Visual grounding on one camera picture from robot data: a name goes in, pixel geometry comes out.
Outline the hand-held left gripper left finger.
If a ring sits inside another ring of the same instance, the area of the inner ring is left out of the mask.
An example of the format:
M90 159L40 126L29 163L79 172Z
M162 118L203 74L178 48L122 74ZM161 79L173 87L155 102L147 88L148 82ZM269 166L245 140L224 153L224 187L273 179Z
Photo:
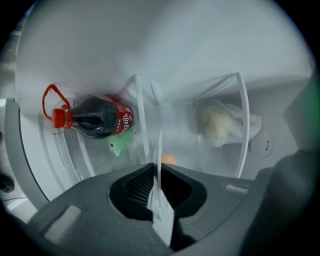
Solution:
M85 179L47 203L29 221L32 240L51 256L169 256L153 214L127 187L153 178L153 164Z

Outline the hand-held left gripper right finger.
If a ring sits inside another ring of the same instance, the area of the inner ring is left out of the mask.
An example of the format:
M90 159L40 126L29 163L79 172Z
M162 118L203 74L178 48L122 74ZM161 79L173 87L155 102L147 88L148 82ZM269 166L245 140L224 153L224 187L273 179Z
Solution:
M247 201L255 180L213 175L172 164L161 168L161 187L173 204L170 248L187 256L240 256L255 215Z

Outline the brown egg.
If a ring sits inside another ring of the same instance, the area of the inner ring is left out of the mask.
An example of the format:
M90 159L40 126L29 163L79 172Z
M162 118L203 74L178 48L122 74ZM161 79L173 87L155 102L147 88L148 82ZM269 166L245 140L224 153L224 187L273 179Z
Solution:
M175 166L178 165L176 158L172 154L166 152L161 154L161 163Z

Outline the white small fridge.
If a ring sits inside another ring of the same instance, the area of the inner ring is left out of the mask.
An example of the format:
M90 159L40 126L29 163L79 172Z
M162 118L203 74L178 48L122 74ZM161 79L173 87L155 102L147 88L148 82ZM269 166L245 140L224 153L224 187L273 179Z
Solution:
M179 167L235 177L242 143L212 147L199 132L211 100L242 109L235 79L199 102L225 76L241 73L249 103L249 142L240 178L300 151L320 149L303 109L316 64L301 33L269 0L37 0L10 36L7 62L15 95L6 100L3 135L11 168L37 208L74 186L59 156L42 98L53 84L72 106L112 94L130 104L134 142L115 156L109 139L88 139L95 176L145 164L138 107L125 92L139 75L150 162L162 145Z

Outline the light green packet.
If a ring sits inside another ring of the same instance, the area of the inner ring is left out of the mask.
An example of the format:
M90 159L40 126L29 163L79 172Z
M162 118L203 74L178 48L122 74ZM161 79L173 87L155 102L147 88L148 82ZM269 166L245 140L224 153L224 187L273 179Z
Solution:
M132 130L109 137L111 151L116 157L119 157L121 152L129 148L134 143L134 132Z

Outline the clear plastic bag of food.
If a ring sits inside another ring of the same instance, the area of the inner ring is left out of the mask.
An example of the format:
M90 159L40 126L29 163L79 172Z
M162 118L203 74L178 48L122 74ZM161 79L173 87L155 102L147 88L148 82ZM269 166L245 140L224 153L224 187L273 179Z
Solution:
M199 132L214 148L241 144L245 133L244 118L242 108L213 99L198 112Z

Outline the dark sauce bottle red cap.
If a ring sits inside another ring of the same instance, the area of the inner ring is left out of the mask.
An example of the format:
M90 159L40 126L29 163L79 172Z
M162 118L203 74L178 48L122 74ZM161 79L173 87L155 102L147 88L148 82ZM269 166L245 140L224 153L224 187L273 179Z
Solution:
M45 99L50 90L60 97L63 105L54 108L51 115L48 115ZM89 96L71 106L54 84L49 85L43 93L42 111L53 128L73 129L89 139L120 135L129 131L135 120L132 107L113 95Z

